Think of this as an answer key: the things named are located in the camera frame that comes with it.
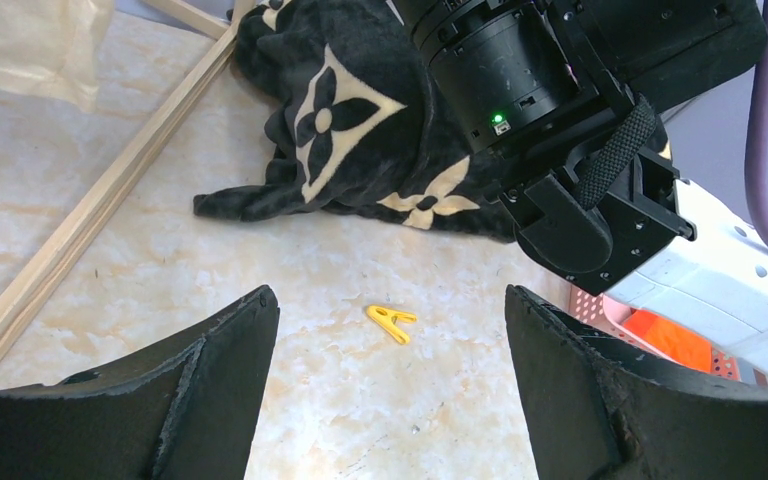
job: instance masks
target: cream fabric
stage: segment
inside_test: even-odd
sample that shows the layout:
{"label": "cream fabric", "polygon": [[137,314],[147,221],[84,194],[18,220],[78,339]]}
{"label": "cream fabric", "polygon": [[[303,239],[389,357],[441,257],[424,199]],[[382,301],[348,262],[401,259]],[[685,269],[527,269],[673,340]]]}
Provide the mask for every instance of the cream fabric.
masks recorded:
{"label": "cream fabric", "polygon": [[0,89],[93,111],[96,51],[114,8],[114,0],[0,0]]}

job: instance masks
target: yellow clothespin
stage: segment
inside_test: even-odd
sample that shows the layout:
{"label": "yellow clothespin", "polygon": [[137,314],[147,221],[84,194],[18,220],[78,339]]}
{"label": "yellow clothespin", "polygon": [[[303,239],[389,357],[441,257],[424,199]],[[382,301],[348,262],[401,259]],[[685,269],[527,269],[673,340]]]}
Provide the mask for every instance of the yellow clothespin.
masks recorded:
{"label": "yellow clothespin", "polygon": [[366,314],[369,315],[371,319],[375,320],[375,323],[381,325],[381,328],[387,330],[387,333],[392,335],[399,344],[406,345],[410,342],[408,334],[396,326],[396,320],[401,320],[405,323],[415,323],[416,315],[379,307],[377,305],[371,305],[367,308]]}

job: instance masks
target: marble surface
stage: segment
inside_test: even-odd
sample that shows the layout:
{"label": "marble surface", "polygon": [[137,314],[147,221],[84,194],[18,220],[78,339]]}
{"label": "marble surface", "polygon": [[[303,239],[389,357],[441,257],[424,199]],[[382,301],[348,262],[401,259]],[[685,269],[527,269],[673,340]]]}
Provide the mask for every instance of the marble surface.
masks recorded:
{"label": "marble surface", "polygon": [[[208,46],[118,15],[100,114],[0,93],[0,291]],[[0,388],[55,383],[268,284],[281,322],[246,478],[537,478],[504,290],[565,305],[564,283],[484,239],[324,213],[194,218],[192,195],[262,181],[270,108],[218,78],[0,364]],[[415,313],[411,343],[369,304]]]}

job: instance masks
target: purple cable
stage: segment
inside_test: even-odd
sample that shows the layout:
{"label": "purple cable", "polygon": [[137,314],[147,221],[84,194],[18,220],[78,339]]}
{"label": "purple cable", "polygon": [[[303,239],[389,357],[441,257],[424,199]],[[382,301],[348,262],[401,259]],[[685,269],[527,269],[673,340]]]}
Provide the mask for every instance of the purple cable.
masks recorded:
{"label": "purple cable", "polygon": [[[764,1],[764,21],[768,30],[768,0]],[[761,240],[768,247],[768,44],[761,61],[755,66],[755,84],[749,107],[749,128],[746,135],[744,183],[749,217]]]}

